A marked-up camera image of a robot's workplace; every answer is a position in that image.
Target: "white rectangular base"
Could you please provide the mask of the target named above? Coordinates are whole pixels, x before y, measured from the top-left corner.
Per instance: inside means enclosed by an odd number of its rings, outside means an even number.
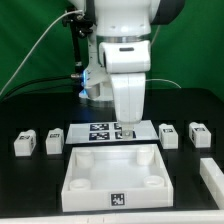
[[[134,125],[134,138],[129,141],[158,140],[151,121]],[[125,141],[116,122],[71,124],[66,144]]]
[[[143,165],[139,150],[141,157],[148,149],[153,158]],[[71,183],[83,179],[89,185],[71,188]],[[61,195],[64,212],[173,205],[173,186],[155,144],[74,148]]]
[[[219,209],[224,210],[224,174],[212,158],[201,159],[200,175]]]

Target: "white box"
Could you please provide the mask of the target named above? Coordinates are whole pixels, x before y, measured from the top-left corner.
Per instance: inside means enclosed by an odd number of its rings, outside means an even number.
[[[189,137],[196,148],[211,147],[211,133],[204,124],[190,123]]]
[[[64,132],[62,129],[56,128],[48,132],[46,139],[47,154],[61,154],[64,146]]]
[[[159,139],[163,149],[178,148],[178,134],[173,125],[161,124],[159,126]]]
[[[154,158],[139,165],[137,154],[146,149]],[[77,164],[77,153],[87,162]],[[73,148],[61,196],[64,212],[173,206],[173,186],[155,144]]]
[[[21,132],[14,142],[16,156],[30,156],[36,146],[36,133],[33,130]]]

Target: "small white block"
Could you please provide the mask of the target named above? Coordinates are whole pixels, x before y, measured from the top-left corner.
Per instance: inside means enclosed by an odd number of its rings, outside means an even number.
[[[211,133],[204,124],[192,122],[189,125],[189,137],[196,148],[211,147]]]
[[[61,154],[64,146],[64,132],[56,128],[48,132],[46,139],[47,154]]]
[[[178,134],[173,125],[161,124],[159,126],[159,139],[163,149],[178,148]]]
[[[36,146],[36,133],[33,130],[21,132],[14,142],[16,156],[30,156]]]

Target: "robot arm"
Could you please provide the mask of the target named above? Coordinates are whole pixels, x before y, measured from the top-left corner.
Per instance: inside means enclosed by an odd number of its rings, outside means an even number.
[[[69,0],[95,25],[84,88],[97,100],[111,86],[122,135],[132,137],[142,119],[145,72],[150,70],[150,24],[168,24],[185,0]]]

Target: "black cable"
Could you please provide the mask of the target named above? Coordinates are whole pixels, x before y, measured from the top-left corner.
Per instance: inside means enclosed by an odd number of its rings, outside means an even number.
[[[25,82],[23,84],[20,84],[20,85],[14,87],[9,92],[7,92],[2,100],[4,101],[10,95],[12,95],[14,92],[16,92],[16,91],[18,91],[18,90],[20,90],[20,89],[22,89],[26,86],[33,85],[33,84],[36,84],[36,83],[41,83],[41,82],[50,82],[50,81],[57,81],[57,80],[62,80],[62,79],[71,79],[71,77],[70,76],[58,76],[58,77],[51,77],[51,78],[35,79],[35,80]]]
[[[11,95],[7,98],[4,98],[2,100],[3,102],[6,102],[7,100],[15,97],[15,96],[19,96],[19,95],[25,95],[25,94],[29,94],[29,93],[34,93],[34,92],[39,92],[39,91],[47,91],[47,90],[51,90],[51,89],[56,89],[56,88],[62,88],[62,87],[74,87],[74,84],[64,84],[64,85],[58,85],[58,86],[52,86],[52,87],[47,87],[47,88],[41,88],[41,89],[35,89],[35,90],[30,90],[30,91],[26,91],[26,92],[22,92],[22,93],[18,93],[15,95]]]

